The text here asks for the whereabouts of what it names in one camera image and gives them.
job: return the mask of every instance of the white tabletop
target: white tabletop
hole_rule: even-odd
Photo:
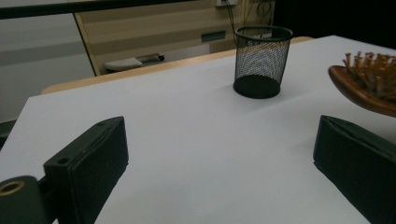
[[[235,57],[32,97],[0,152],[0,180],[42,164],[94,123],[124,116],[130,164],[96,223],[368,221],[313,164],[321,115],[396,143],[396,119],[354,105],[328,68],[346,52],[396,54],[338,36],[290,46],[281,93],[233,90]]]

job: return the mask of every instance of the mesh cup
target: mesh cup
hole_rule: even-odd
[[[261,25],[241,27],[235,35],[234,90],[256,99],[278,95],[293,32]]]

